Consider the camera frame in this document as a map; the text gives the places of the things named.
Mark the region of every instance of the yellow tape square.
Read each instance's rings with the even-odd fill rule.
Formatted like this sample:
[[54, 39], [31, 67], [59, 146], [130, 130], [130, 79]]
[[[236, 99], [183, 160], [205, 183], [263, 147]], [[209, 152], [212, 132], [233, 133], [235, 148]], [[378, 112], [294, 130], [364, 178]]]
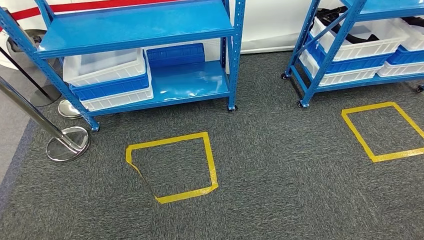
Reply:
[[413, 127], [413, 129], [415, 129], [415, 131], [417, 131], [417, 133], [424, 139], [423, 130], [421, 130], [421, 128], [406, 114], [406, 112], [404, 112], [404, 110], [402, 110], [402, 108], [399, 105], [397, 105], [395, 102], [392, 102], [392, 101], [373, 104], [373, 105], [354, 107], [349, 109], [343, 109], [341, 111], [341, 116], [343, 117], [344, 121], [347, 123], [349, 128], [352, 130], [352, 132], [355, 134], [357, 140], [362, 145], [366, 154], [369, 156], [369, 158], [372, 160], [373, 163], [424, 154], [424, 147], [422, 147], [422, 148], [417, 148], [412, 150], [399, 151], [399, 152], [376, 156], [374, 155], [373, 151], [371, 151], [368, 144], [362, 138], [361, 134], [359, 133], [357, 128], [354, 126], [354, 124], [348, 117], [348, 114], [358, 113], [358, 112], [363, 112], [363, 111], [368, 111], [373, 109], [387, 108], [387, 107], [394, 107], [400, 113], [400, 115]]
[[194, 133], [194, 134], [189, 134], [184, 136], [177, 136], [177, 137], [166, 138], [162, 140], [148, 141], [148, 142], [129, 145], [126, 148], [125, 160], [131, 167], [133, 167], [138, 172], [139, 175], [141, 175], [140, 170], [133, 164], [133, 159], [131, 155], [131, 152], [133, 150], [150, 148], [150, 147], [155, 147], [155, 146], [160, 146], [165, 144], [173, 144], [173, 143], [177, 143], [181, 141], [200, 139], [200, 138], [203, 139], [204, 150], [206, 152], [207, 165], [209, 167], [211, 185], [208, 187], [197, 189], [197, 190], [186, 191], [186, 192], [177, 193], [177, 194], [169, 195], [169, 196], [162, 196], [162, 197], [154, 196], [154, 198], [159, 203], [166, 204], [166, 203], [171, 203], [171, 202], [175, 202], [179, 200], [202, 196], [218, 188], [217, 172], [215, 170], [215, 163], [214, 163], [214, 157], [212, 155], [211, 142], [209, 141], [209, 135], [207, 132], [199, 132], [199, 133]]

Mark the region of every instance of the shelf upright post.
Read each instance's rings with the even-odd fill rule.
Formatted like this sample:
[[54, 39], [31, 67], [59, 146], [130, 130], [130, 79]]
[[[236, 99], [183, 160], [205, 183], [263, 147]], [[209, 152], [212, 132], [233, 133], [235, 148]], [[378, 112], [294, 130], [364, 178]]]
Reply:
[[319, 70], [316, 73], [315, 78], [313, 79], [309, 88], [305, 92], [305, 95], [303, 96], [302, 100], [300, 100], [300, 104], [303, 107], [309, 106], [309, 101], [311, 100], [312, 96], [317, 92], [317, 88], [321, 80], [323, 79], [324, 75], [326, 74], [327, 68], [330, 66], [331, 62], [333, 61], [334, 57], [339, 51], [343, 41], [345, 41], [349, 31], [354, 26], [356, 19], [358, 18], [358, 15], [360, 14], [366, 2], [367, 0], [356, 0], [353, 3], [352, 7], [349, 8], [349, 12], [347, 13], [346, 19], [344, 20], [343, 25], [341, 26], [337, 36], [335, 37], [334, 42], [332, 43], [330, 49], [328, 50], [328, 53], [325, 56], [324, 61], [319, 67]]
[[[231, 18], [230, 15], [230, 1], [229, 0], [222, 0], [222, 4], [224, 4], [226, 14], [228, 15], [228, 18]], [[221, 37], [221, 66], [223, 69], [226, 68], [227, 64], [227, 37]]]
[[246, 0], [235, 1], [234, 11], [234, 28], [235, 33], [232, 40], [229, 40], [228, 45], [228, 58], [229, 58], [229, 88], [230, 95], [228, 98], [228, 110], [236, 110], [236, 91], [237, 80], [239, 78], [240, 69], [240, 51], [242, 49], [242, 33], [243, 22], [245, 18]]
[[81, 113], [84, 119], [90, 124], [93, 131], [99, 130], [99, 123], [88, 115], [88, 110], [81, 104], [80, 100], [69, 90], [61, 77], [53, 70], [45, 59], [37, 55], [37, 49], [22, 32], [21, 28], [7, 12], [0, 7], [0, 26], [9, 34], [22, 51], [32, 60], [32, 62], [42, 71], [51, 83], [68, 99], [71, 104]]
[[296, 61], [299, 58], [300, 52], [299, 50], [303, 47], [305, 44], [305, 40], [307, 38], [309, 28], [314, 21], [315, 14], [317, 13], [318, 5], [320, 4], [321, 0], [312, 0], [309, 10], [306, 14], [306, 19], [303, 22], [302, 30], [300, 31], [299, 38], [297, 39], [296, 46], [294, 47], [293, 54], [290, 57], [290, 61], [288, 62], [287, 69], [285, 70], [284, 74], [286, 77], [290, 77], [291, 70], [290, 67], [296, 64]]
[[[55, 13], [53, 12], [50, 5], [46, 2], [46, 0], [35, 0], [35, 3], [38, 6], [38, 9], [41, 13], [42, 19], [44, 20], [45, 26], [49, 29], [50, 24], [52, 24], [53, 19], [55, 19]], [[63, 66], [64, 58], [59, 57], [59, 62]]]

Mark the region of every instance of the blue plastic bin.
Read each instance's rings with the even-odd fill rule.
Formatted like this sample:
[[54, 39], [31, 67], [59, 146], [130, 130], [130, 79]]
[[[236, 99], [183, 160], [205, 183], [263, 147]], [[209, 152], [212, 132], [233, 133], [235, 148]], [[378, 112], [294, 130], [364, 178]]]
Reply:
[[406, 48], [400, 45], [396, 52], [387, 59], [387, 62], [391, 65], [424, 62], [424, 50], [408, 51]]
[[203, 43], [168, 46], [146, 51], [151, 68], [202, 63], [205, 61]]
[[[312, 35], [308, 32], [306, 43], [314, 39]], [[312, 55], [315, 61], [321, 66], [324, 58], [327, 53], [324, 50], [323, 46], [318, 43], [318, 41], [310, 44], [307, 47], [307, 51]], [[368, 69], [383, 66], [384, 62], [392, 55], [392, 53], [361, 57], [343, 61], [333, 61], [327, 68], [326, 74], [334, 74], [358, 69]]]
[[109, 95], [122, 94], [135, 90], [146, 89], [149, 87], [149, 76], [147, 61], [145, 61], [145, 74], [117, 79], [112, 81], [99, 82], [85, 86], [69, 85], [69, 89], [78, 96], [80, 101], [97, 99]]

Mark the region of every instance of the shelf board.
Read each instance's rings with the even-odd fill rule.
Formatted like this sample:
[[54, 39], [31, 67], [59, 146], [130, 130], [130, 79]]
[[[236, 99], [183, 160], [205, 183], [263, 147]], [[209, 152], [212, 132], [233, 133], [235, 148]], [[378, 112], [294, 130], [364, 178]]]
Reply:
[[327, 91], [333, 91], [333, 90], [350, 89], [350, 88], [357, 88], [357, 87], [364, 87], [364, 86], [371, 86], [371, 85], [400, 83], [400, 82], [420, 80], [420, 79], [424, 79], [424, 73], [388, 76], [388, 77], [380, 77], [378, 74], [375, 74], [373, 78], [369, 78], [369, 79], [344, 82], [344, 83], [333, 84], [328, 86], [319, 86], [316, 89], [316, 91], [327, 92]]
[[[314, 79], [312, 78], [312, 75], [309, 72], [309, 70], [302, 63], [300, 63], [300, 66], [302, 70], [304, 71], [305, 75], [308, 77], [309, 81], [312, 82]], [[297, 80], [301, 82], [299, 84], [304, 85], [305, 88], [302, 87], [303, 92], [306, 92], [307, 87], [305, 82], [303, 81], [302, 78], [298, 78], [300, 77], [299, 72], [294, 67], [292, 68], [292, 71], [295, 77], [297, 78]], [[369, 78], [369, 79], [331, 84], [326, 86], [318, 86], [318, 88], [316, 89], [316, 92], [321, 93], [321, 92], [328, 92], [328, 91], [335, 91], [335, 90], [342, 90], [342, 89], [365, 87], [365, 86], [371, 86], [371, 85], [401, 83], [401, 82], [420, 80], [420, 79], [424, 79], [424, 73], [388, 76], [388, 77], [380, 77], [378, 74], [375, 74], [373, 78]]]
[[[340, 0], [350, 8], [355, 0]], [[422, 0], [367, 0], [357, 22], [378, 19], [411, 17], [424, 14]]]
[[48, 59], [233, 33], [222, 0], [182, 0], [57, 15], [36, 53]]
[[230, 95], [227, 74], [220, 61], [191, 63], [151, 69], [153, 98], [88, 112], [90, 116], [115, 114], [190, 103]]

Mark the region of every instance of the storage bin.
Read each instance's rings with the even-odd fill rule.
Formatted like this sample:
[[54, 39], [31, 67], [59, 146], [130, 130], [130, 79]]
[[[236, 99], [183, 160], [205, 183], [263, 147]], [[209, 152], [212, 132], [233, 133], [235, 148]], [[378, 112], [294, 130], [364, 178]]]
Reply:
[[392, 65], [386, 61], [384, 63], [384, 66], [377, 72], [380, 77], [391, 77], [421, 73], [424, 73], [424, 62]]
[[391, 65], [411, 64], [424, 62], [424, 50], [421, 51], [408, 51], [402, 45], [387, 59]]
[[[314, 38], [312, 37], [311, 33], [308, 33], [306, 43], [312, 41], [312, 39]], [[319, 44], [318, 41], [316, 41], [310, 44], [307, 47], [307, 50], [315, 59], [318, 66], [321, 66], [322, 62], [324, 61], [327, 55], [323, 46], [321, 46], [321, 44]], [[381, 67], [391, 55], [392, 53], [388, 53], [388, 54], [367, 56], [367, 57], [361, 57], [361, 58], [355, 58], [355, 59], [349, 59], [349, 60], [333, 61], [328, 66], [325, 73], [333, 74], [333, 73], [346, 72], [346, 71], [352, 71], [352, 70], [358, 70], [358, 69]]]
[[[325, 28], [326, 26], [315, 17], [310, 33], [316, 37]], [[362, 39], [367, 39], [374, 34], [380, 40], [356, 44], [345, 40], [334, 57], [335, 62], [394, 53], [408, 37], [401, 29], [393, 25], [390, 19], [357, 22], [349, 33]], [[336, 34], [330, 30], [318, 40], [326, 53], [329, 52], [335, 36]]]
[[149, 87], [147, 74], [133, 76], [113, 81], [100, 82], [85, 86], [69, 86], [69, 89], [78, 96], [79, 100], [101, 98], [109, 95], [122, 94]]
[[424, 50], [424, 27], [411, 26], [401, 18], [395, 18], [392, 21], [408, 35], [408, 38], [402, 42], [406, 50], [410, 52]]
[[63, 80], [76, 87], [146, 74], [141, 48], [67, 56]]
[[146, 54], [153, 69], [205, 61], [203, 43], [154, 48], [147, 50]]
[[147, 88], [92, 98], [88, 100], [82, 100], [81, 101], [82, 105], [85, 108], [87, 108], [89, 111], [97, 111], [97, 110], [113, 108], [117, 106], [122, 106], [126, 104], [132, 104], [132, 103], [152, 99], [154, 97], [154, 94], [153, 94], [153, 86], [152, 86], [151, 68], [149, 65], [149, 58], [146, 55], [144, 55], [144, 58], [145, 58], [146, 75], [148, 78]]
[[191, 44], [203, 44], [205, 62], [218, 61], [221, 59], [221, 39], [220, 38], [211, 38], [211, 39], [205, 39], [205, 40], [185, 41], [185, 42], [177, 42], [177, 43], [170, 43], [170, 44], [163, 44], [163, 45], [147, 46], [147, 47], [143, 47], [143, 49], [147, 52], [151, 49], [161, 49], [161, 48], [181, 46], [181, 45], [191, 45]]
[[[303, 66], [305, 66], [305, 68], [307, 69], [308, 71], [307, 74], [309, 74], [314, 79], [315, 75], [318, 73], [318, 70], [320, 69], [317, 61], [315, 61], [315, 59], [308, 52], [308, 50], [303, 51], [299, 59], [301, 63], [303, 64]], [[359, 81], [364, 79], [371, 79], [374, 77], [376, 72], [380, 70], [381, 68], [382, 66], [377, 66], [377, 67], [370, 67], [370, 68], [357, 69], [357, 70], [351, 70], [351, 71], [328, 73], [324, 75], [321, 82], [319, 83], [319, 86], [322, 87], [322, 86], [328, 86], [333, 84], [341, 84], [341, 83], [348, 83], [348, 82]]]

